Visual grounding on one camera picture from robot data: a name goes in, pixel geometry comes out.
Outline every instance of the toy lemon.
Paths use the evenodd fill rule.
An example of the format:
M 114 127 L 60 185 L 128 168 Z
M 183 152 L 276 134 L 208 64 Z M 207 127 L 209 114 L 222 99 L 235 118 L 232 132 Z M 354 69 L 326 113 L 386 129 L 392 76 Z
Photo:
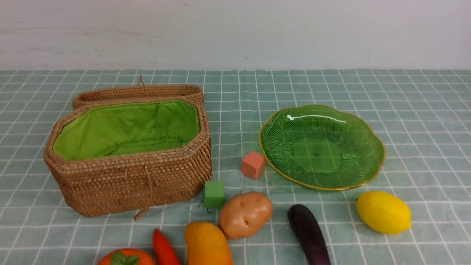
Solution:
M 411 228 L 411 211 L 398 197 L 373 190 L 360 195 L 357 211 L 373 230 L 384 234 L 399 234 Z

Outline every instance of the green fabric lining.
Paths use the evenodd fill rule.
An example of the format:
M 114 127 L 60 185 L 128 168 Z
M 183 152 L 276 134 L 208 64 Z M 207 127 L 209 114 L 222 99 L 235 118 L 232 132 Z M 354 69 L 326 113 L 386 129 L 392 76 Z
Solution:
M 68 160 L 181 148 L 200 132 L 181 100 L 97 107 L 64 126 L 53 150 Z

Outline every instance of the scalloped plate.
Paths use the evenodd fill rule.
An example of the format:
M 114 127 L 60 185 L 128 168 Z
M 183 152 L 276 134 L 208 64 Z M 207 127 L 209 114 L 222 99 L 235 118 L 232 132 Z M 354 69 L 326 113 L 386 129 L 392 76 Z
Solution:
M 347 190 L 375 179 L 381 140 L 357 116 L 324 105 L 277 111 L 260 130 L 268 163 L 285 178 L 319 190 Z

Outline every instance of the wicker basket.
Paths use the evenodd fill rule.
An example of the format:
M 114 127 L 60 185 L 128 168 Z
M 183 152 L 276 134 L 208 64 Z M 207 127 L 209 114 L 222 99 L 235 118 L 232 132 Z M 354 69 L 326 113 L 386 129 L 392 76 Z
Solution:
M 196 106 L 199 133 L 185 146 L 128 155 L 67 160 L 53 150 L 65 125 L 100 106 L 165 102 L 178 99 Z M 44 151 L 44 160 L 66 203 L 84 216 L 99 216 L 163 205 L 195 197 L 211 178 L 211 138 L 201 105 L 184 97 L 131 98 L 88 104 L 59 120 Z
M 98 101 L 111 102 L 120 99 L 147 97 L 183 97 L 199 106 L 204 104 L 203 91 L 199 86 L 187 84 L 144 85 L 142 83 L 142 86 L 105 88 L 80 93 L 72 99 L 72 108 L 78 109 Z

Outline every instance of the purple eggplant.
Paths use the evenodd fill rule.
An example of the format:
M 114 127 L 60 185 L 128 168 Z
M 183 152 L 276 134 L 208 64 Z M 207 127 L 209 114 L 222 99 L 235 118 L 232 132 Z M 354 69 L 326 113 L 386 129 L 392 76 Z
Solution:
M 288 221 L 310 265 L 331 265 L 321 228 L 311 211 L 295 204 L 288 210 Z

